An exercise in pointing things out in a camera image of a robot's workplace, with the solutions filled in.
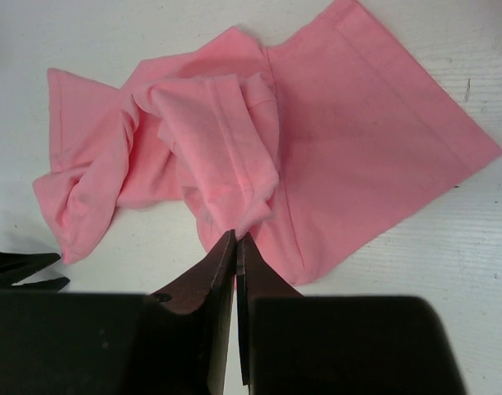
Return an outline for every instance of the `white surface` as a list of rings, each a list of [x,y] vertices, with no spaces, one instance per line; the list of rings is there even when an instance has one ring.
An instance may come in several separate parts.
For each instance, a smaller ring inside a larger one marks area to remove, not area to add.
[[[502,0],[361,1],[502,146]],[[230,25],[280,43],[328,3],[0,0],[0,250],[57,248],[30,186],[49,168],[47,67],[119,86],[139,60],[195,50]],[[55,271],[70,290],[151,292],[202,256],[187,209],[162,204],[120,212],[88,259]],[[423,296],[469,393],[502,394],[502,158],[300,289]],[[237,352],[233,325],[229,394],[245,393]]]

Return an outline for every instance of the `white table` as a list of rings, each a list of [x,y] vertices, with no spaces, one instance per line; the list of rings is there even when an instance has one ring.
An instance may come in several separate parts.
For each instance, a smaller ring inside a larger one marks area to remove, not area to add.
[[[502,146],[502,0],[362,2]],[[230,25],[280,43],[328,3],[0,0],[0,250],[57,249],[30,186],[49,168],[47,67],[120,86],[141,59],[195,50]],[[50,274],[70,291],[151,292],[202,256],[188,210],[161,204],[121,211],[90,257]],[[502,158],[300,290],[424,297],[469,393],[502,394]],[[235,325],[227,373],[225,392],[245,393]]]

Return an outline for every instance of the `black object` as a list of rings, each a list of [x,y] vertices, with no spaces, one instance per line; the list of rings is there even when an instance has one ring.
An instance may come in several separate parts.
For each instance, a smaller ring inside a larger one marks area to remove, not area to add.
[[[221,394],[235,274],[250,393],[465,393],[424,301],[304,297],[231,231],[152,296],[0,291],[0,394]]]
[[[36,274],[61,257],[57,253],[1,253],[0,252],[0,290],[53,290],[64,288],[70,280],[62,276],[53,280],[32,282],[15,286],[16,282]]]

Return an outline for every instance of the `seam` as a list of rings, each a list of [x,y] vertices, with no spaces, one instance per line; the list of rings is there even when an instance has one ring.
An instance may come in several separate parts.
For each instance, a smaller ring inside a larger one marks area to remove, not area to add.
[[[398,97],[401,102],[416,116],[416,118],[423,124],[423,126],[425,126],[430,134],[432,136],[434,136],[435,138],[438,139],[438,141],[440,141],[441,143],[443,143],[443,145],[455,156],[455,158],[459,161],[459,163],[466,169],[466,170],[472,170],[471,167],[469,166],[469,164],[467,163],[466,161],[466,158],[463,157],[463,156],[460,156],[456,151],[453,150],[453,148],[447,143],[447,141],[442,137],[440,136],[427,122],[425,122],[425,120],[417,113],[416,109],[412,108],[403,98],[402,96],[397,93],[397,91],[392,87],[392,85],[388,82],[388,80],[386,79],[386,77],[381,74],[380,70],[378,68],[376,68],[374,65],[372,65],[372,63],[368,60],[368,58],[366,56],[364,56],[364,54],[362,54],[352,43],[351,41],[340,31],[339,27],[337,26],[337,24],[340,22],[338,21],[336,24],[334,24],[332,26],[332,28],[339,34],[341,35],[341,37],[346,41],[346,43],[350,46],[350,48],[359,55],[359,57],[361,59],[363,59],[363,61],[365,62],[365,64],[374,72],[375,75],[377,75],[381,81],[384,82],[384,85],[396,96]],[[390,35],[390,38],[394,41],[397,41],[393,35],[391,35],[385,28],[384,28],[384,32],[387,34],[387,35]],[[411,56],[408,51],[406,49],[404,49],[402,47],[402,49],[404,51],[407,52],[407,55],[408,56]]]
[[[269,66],[269,70],[271,72],[271,75],[272,75],[272,78],[273,78],[273,84],[274,84],[274,92],[273,94],[275,95],[275,99],[278,103],[278,97],[277,97],[277,79],[275,78],[275,73],[273,71],[273,67],[271,65],[271,59],[269,58],[269,48],[265,48],[266,49],[266,61],[267,61],[267,65]],[[279,119],[279,139],[278,139],[278,145],[279,145],[279,149],[278,149],[278,159],[279,159],[279,162],[280,162],[280,170],[278,172],[278,176],[279,176],[279,179],[280,179],[280,182],[282,184],[282,192],[284,192],[284,197],[286,198],[286,210],[287,210],[287,215],[288,217],[290,218],[290,223],[291,223],[291,233],[293,234],[293,240],[295,241],[295,247],[297,249],[297,253],[299,254],[300,256],[300,265],[302,266],[302,270],[304,272],[306,272],[306,274],[309,274],[308,273],[308,270],[306,269],[306,265],[304,264],[304,256],[302,255],[302,252],[300,251],[300,245],[299,245],[299,240],[297,238],[297,234],[296,234],[296,231],[295,231],[295,225],[293,223],[293,216],[291,215],[291,207],[290,207],[290,199],[288,198],[287,196],[287,191],[286,191],[286,180],[284,179],[283,177],[283,171],[282,171],[282,150],[281,150],[281,140],[283,138],[282,136],[282,129],[281,129],[281,122],[282,120]]]
[[[264,103],[271,103],[271,102],[275,103],[277,101],[275,99],[267,99],[267,100],[261,101],[260,103],[255,104],[255,105],[252,105],[251,107],[246,107],[246,108],[248,109],[248,111],[251,111],[255,107],[258,107],[259,105],[263,105]]]
[[[333,15],[335,16],[335,18],[329,17],[327,19],[328,19],[328,21],[334,22],[334,24],[336,25],[337,23],[342,22],[348,16],[350,11],[355,7],[357,7],[357,1],[352,1],[341,12],[337,12],[337,10],[332,9],[331,11],[333,12]]]
[[[218,91],[217,91],[217,88],[216,88],[216,84],[214,82],[210,81],[210,80],[207,80],[206,81],[206,87],[207,87],[207,92],[209,93],[209,99],[211,101],[211,106],[215,110],[216,121],[218,123],[218,127],[220,128],[221,135],[222,135],[222,137],[224,139],[225,148],[227,149],[227,152],[229,154],[229,158],[230,158],[231,164],[233,166],[233,172],[235,173],[236,182],[238,183],[240,191],[242,191],[242,194],[244,195],[244,198],[249,198],[247,196],[248,193],[246,193],[246,190],[244,189],[244,186],[240,182],[240,177],[238,177],[238,175],[237,175],[237,170],[241,170],[241,172],[244,174],[245,178],[247,179],[247,184],[248,185],[251,184],[250,180],[249,180],[249,174],[248,174],[247,170],[245,169],[245,167],[243,165],[238,165],[237,164],[237,158],[235,158],[235,153],[233,151],[236,151],[237,155],[239,156],[240,164],[243,164],[242,163],[243,162],[242,161],[242,156],[239,153],[238,147],[236,146],[235,141],[232,138],[231,131],[230,131],[228,125],[227,125],[227,118],[225,117],[223,109],[221,108],[221,103],[220,103],[220,100],[219,100],[219,96],[218,96]],[[229,140],[232,140],[233,146],[235,147],[234,150],[231,150],[229,148],[229,144],[228,144]]]
[[[56,155],[56,161],[57,161],[57,164],[58,164],[58,167],[60,168],[61,171],[65,171],[66,168],[64,166],[64,160],[62,159],[64,157],[63,153],[64,153],[64,143],[63,143],[63,93],[62,93],[62,89],[61,89],[61,81],[59,80],[59,75],[58,73],[55,73],[55,90],[56,90],[56,93],[57,93],[57,97],[58,97],[58,103],[59,103],[59,106],[58,106],[58,114],[56,115],[56,122],[57,122],[57,125],[59,127],[59,130],[58,130],[58,142],[59,142],[59,151],[57,152],[57,155]]]

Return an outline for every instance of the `pink fabric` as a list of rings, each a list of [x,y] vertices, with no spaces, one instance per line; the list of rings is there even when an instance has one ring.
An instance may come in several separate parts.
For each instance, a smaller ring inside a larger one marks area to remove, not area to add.
[[[205,249],[251,230],[302,284],[502,153],[354,0],[278,46],[233,27],[119,90],[58,70],[49,86],[51,172],[34,188],[65,263],[116,207],[183,199]]]

